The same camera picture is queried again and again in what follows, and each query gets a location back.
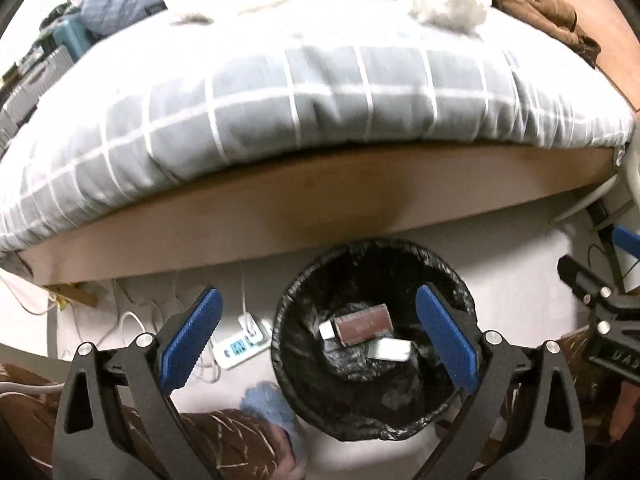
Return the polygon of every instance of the blue gripper pad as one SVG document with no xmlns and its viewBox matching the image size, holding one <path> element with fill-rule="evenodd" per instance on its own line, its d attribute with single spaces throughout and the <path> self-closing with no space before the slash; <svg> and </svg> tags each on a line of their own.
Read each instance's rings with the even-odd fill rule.
<svg viewBox="0 0 640 480">
<path fill-rule="evenodd" d="M 183 387 L 222 318 L 222 296 L 212 288 L 197 300 L 189 319 L 169 343 L 160 361 L 160 391 L 169 396 Z"/>
<path fill-rule="evenodd" d="M 415 311 L 451 381 L 474 394 L 480 384 L 476 352 L 426 285 L 420 287 L 415 296 Z"/>
<path fill-rule="evenodd" d="M 640 236 L 626 227 L 616 225 L 611 234 L 611 241 L 632 256 L 640 259 Z"/>
</svg>

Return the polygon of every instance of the bed leg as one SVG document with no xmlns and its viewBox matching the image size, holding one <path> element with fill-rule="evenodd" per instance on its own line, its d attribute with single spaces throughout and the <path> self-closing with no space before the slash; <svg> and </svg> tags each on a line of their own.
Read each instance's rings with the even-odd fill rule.
<svg viewBox="0 0 640 480">
<path fill-rule="evenodd" d="M 98 306 L 98 298 L 75 285 L 46 285 L 43 288 L 69 301 L 75 301 L 91 308 Z"/>
</svg>

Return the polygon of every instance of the wooden bed frame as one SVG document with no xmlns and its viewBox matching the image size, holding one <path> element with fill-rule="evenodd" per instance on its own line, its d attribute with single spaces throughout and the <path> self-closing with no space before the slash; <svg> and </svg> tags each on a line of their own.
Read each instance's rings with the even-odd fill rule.
<svg viewBox="0 0 640 480">
<path fill-rule="evenodd" d="M 604 181 L 613 150 L 447 143 L 292 156 L 213 175 L 21 253 L 40 285 L 389 235 Z"/>
</svg>

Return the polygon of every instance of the silver screw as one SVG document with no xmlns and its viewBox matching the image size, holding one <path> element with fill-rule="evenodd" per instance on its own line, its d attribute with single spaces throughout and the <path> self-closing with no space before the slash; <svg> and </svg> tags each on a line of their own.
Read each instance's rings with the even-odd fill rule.
<svg viewBox="0 0 640 480">
<path fill-rule="evenodd" d="M 154 341 L 154 337 L 151 334 L 140 334 L 136 338 L 136 345 L 140 348 L 146 348 Z"/>
<path fill-rule="evenodd" d="M 489 332 L 484 334 L 484 338 L 489 344 L 492 345 L 499 345 L 502 342 L 502 336 L 495 330 L 489 330 Z"/>
<path fill-rule="evenodd" d="M 602 335 L 608 334 L 609 330 L 611 330 L 611 325 L 609 321 L 601 321 L 598 323 L 598 332 Z"/>
<path fill-rule="evenodd" d="M 78 353 L 80 355 L 87 355 L 91 351 L 91 343 L 82 343 L 78 347 Z"/>
<path fill-rule="evenodd" d="M 546 349 L 549 350 L 552 354 L 557 354 L 560 351 L 560 346 L 555 341 L 547 341 Z"/>
</svg>

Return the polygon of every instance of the brown pants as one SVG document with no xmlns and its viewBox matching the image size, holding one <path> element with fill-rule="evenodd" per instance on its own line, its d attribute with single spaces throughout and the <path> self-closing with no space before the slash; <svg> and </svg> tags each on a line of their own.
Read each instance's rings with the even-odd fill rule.
<svg viewBox="0 0 640 480">
<path fill-rule="evenodd" d="M 0 382 L 3 381 L 37 386 L 50 384 L 23 368 L 0 364 Z M 27 453 L 49 476 L 52 476 L 53 433 L 59 402 L 60 394 L 0 395 L 0 415 Z M 140 416 L 127 407 L 124 407 L 124 416 L 140 460 L 165 478 L 166 473 L 146 436 Z M 194 441 L 218 466 L 225 480 L 268 480 L 274 477 L 276 470 L 284 473 L 292 469 L 292 452 L 286 434 L 273 424 L 239 410 L 180 416 Z"/>
</svg>

